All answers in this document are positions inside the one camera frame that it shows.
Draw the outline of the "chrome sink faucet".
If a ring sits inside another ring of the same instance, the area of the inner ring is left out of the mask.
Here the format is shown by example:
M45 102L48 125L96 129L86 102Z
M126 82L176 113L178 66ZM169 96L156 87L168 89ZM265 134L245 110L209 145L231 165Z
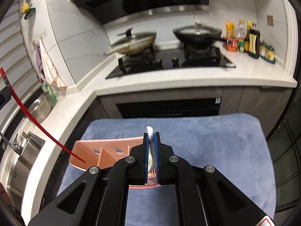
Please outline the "chrome sink faucet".
M9 140L4 136L4 134L3 134L2 132L0 132L0 136L1 136L1 138L3 139L4 144L5 144L6 146L10 146L10 148L11 148L15 153L17 153L18 155L20 155L20 156L22 155L23 148L22 148L21 145L19 145L19 144L17 143L16 138L15 138L15 140L14 140L12 143L10 143Z

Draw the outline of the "green dish soap bottle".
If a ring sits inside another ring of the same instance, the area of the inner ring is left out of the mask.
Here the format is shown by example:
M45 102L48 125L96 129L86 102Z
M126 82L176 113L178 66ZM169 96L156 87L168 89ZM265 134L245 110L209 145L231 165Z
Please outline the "green dish soap bottle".
M50 97L51 102L55 102L57 98L54 92L52 91L52 89L50 88L50 86L42 78L40 78L40 83L44 92L47 93L48 96Z

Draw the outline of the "green seasoning jar rack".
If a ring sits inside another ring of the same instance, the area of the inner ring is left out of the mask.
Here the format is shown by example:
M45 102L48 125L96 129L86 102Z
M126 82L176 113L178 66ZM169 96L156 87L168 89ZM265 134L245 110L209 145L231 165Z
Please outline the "green seasoning jar rack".
M264 40L260 41L259 55L269 63L275 64L275 49L272 44L267 44Z

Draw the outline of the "white ceramic spoon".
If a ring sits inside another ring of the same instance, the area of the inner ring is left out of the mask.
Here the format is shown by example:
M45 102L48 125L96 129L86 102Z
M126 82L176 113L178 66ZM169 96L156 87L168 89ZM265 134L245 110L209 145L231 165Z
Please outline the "white ceramic spoon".
M154 129L151 126L146 127L148 135L148 173L151 173L155 169L155 142L154 142Z

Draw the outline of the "black frying pan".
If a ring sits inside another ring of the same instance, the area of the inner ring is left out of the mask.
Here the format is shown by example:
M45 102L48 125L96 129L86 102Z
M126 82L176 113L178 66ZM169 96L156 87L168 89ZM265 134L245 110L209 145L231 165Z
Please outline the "black frying pan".
M199 50L210 48L217 41L226 44L232 44L233 42L232 39L222 38L221 29L197 22L190 26L174 28L173 34L184 45L190 45Z

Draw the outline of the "bright red chopstick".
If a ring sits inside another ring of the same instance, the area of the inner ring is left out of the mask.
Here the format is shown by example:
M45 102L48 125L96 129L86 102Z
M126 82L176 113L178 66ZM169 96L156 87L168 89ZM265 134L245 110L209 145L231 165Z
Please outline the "bright red chopstick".
M36 119L33 115L31 115L31 113L28 111L28 109L25 107L25 105L21 102L20 98L17 96L16 92L14 91L12 85L10 84L6 73L4 71L4 69L1 67L1 77L4 80L4 83L6 84L6 86L10 89L11 91L11 95L13 96L13 98L15 99L16 103L19 105L19 107L22 109L22 111L25 113L25 115L36 125L36 127L38 129L40 129L40 131L42 133L44 133L47 137L49 137L50 140L52 140L54 143L56 143L56 145L58 145L61 149L63 149L65 152L67 152L68 154L70 154L71 156L75 157L76 159L78 159L79 161L85 163L86 161L82 158L80 158L78 155L76 155L75 153L73 153L71 150L69 150L68 148L66 148L61 142L59 142L57 139L55 139Z

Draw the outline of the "built-in black oven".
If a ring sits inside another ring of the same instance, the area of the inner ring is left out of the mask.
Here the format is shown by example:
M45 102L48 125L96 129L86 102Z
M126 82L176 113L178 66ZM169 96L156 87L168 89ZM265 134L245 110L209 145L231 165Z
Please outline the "built-in black oven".
M219 114L221 98L179 99L170 101L117 104L123 118L182 118Z

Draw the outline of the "dark soy sauce bottle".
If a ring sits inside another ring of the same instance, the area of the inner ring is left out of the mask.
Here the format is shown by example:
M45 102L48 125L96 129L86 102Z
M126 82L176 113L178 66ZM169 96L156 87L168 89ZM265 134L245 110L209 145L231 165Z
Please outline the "dark soy sauce bottle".
M249 52L248 55L254 59L259 59L260 32L250 29L249 31Z

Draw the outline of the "clear plastic oil bottle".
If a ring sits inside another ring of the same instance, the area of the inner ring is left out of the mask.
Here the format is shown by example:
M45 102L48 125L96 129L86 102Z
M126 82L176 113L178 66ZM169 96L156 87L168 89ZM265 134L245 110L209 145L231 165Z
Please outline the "clear plastic oil bottle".
M245 39L247 35L247 26L243 20L239 20L238 24L234 28L234 37L237 39Z

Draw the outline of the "yellow seasoning packet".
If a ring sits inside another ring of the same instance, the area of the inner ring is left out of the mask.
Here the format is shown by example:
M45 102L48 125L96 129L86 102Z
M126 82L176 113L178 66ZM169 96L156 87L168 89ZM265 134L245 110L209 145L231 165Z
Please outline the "yellow seasoning packet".
M230 21L226 21L226 38L228 39L234 39L234 27L235 24Z

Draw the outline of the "pink plastic utensil basket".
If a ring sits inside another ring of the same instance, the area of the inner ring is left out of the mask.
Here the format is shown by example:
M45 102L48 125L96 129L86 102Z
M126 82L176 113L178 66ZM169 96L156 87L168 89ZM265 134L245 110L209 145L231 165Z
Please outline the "pink plastic utensil basket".
M109 168L121 159L125 159L128 164L136 163L139 157L143 158L143 137L76 141L72 152L86 161L83 163L73 156L69 159L71 166L82 171L95 166L100 169ZM142 178L144 179L143 162ZM147 184L130 186L131 189L156 187L159 187L159 184L155 170L148 173Z

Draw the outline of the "purple hanging cloth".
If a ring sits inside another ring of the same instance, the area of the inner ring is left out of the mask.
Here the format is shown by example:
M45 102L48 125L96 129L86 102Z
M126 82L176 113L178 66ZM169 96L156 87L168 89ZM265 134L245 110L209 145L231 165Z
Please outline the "purple hanging cloth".
M40 74L42 74L44 76L42 56L41 56L41 50L40 50L40 44L39 43L36 43L35 53L36 53L36 61L37 61L38 71L39 71Z

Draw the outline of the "beige wall outlet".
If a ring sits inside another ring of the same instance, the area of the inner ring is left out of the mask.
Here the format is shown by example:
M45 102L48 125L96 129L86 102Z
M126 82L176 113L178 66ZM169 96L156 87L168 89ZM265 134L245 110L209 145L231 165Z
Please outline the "beige wall outlet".
M274 27L274 18L272 15L267 15L267 25L270 27Z

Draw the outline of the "stainless steel sink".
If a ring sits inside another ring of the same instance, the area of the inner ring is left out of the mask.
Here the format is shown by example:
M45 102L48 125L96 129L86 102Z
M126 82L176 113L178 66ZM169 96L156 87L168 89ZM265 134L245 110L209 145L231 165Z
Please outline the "stainless steel sink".
M21 211L22 199L26 188L27 178L45 141L32 132L22 132L20 143L22 153L16 154L8 172L7 190L14 206Z

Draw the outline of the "red snack packet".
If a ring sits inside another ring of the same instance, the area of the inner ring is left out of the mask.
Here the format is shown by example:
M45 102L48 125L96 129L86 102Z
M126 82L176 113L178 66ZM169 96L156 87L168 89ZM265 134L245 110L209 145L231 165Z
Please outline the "red snack packet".
M238 52L239 40L236 38L229 38L229 41L224 46L226 50L230 52Z

